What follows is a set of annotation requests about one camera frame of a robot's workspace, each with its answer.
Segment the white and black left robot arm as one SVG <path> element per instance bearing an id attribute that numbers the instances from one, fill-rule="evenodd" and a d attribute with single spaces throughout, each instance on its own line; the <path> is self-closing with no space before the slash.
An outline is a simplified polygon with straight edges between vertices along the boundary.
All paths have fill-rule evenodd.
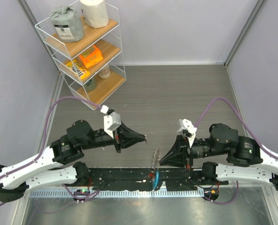
<path id="1" fill-rule="evenodd" d="M 85 186 L 90 173 L 80 162 L 84 150 L 113 145 L 117 153 L 146 136 L 119 125 L 114 131 L 93 130 L 85 120 L 78 120 L 66 130 L 66 135 L 47 146 L 41 154 L 13 166 L 0 165 L 0 202 L 8 203 L 22 198 L 32 190 L 53 185 Z"/>

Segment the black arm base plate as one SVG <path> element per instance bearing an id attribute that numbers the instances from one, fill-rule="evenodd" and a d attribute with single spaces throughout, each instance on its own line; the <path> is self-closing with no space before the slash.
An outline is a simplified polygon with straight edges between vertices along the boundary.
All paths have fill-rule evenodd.
<path id="1" fill-rule="evenodd" d="M 159 182 L 156 191 L 165 184 L 166 190 L 196 190 L 197 186 L 212 187 L 227 185 L 228 181 L 218 181 L 216 175 L 206 177 L 201 170 L 185 168 L 159 168 Z M 88 168 L 81 172 L 69 187 L 91 187 L 101 191 L 152 191 L 149 168 Z"/>

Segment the metal key organizer blue handle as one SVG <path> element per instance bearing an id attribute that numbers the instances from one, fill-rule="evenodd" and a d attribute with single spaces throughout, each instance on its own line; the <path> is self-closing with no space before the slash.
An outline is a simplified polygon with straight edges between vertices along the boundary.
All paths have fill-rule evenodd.
<path id="1" fill-rule="evenodd" d="M 152 181 L 152 191 L 155 191 L 159 182 L 159 162 L 161 158 L 161 150 L 156 149 L 153 153 L 152 156 L 152 162 L 151 162 L 151 168 L 150 168 L 150 173 L 153 174 L 153 177 L 151 178 Z"/>

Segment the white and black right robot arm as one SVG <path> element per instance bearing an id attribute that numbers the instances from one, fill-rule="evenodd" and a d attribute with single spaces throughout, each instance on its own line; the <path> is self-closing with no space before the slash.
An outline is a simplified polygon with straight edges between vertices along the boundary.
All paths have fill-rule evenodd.
<path id="1" fill-rule="evenodd" d="M 227 165 L 203 163 L 200 173 L 205 184 L 231 180 L 258 182 L 274 186 L 278 191 L 277 153 L 222 123 L 210 126 L 208 138 L 197 139 L 196 132 L 191 121 L 180 119 L 175 143 L 160 165 L 191 170 L 195 159 L 226 155 Z"/>

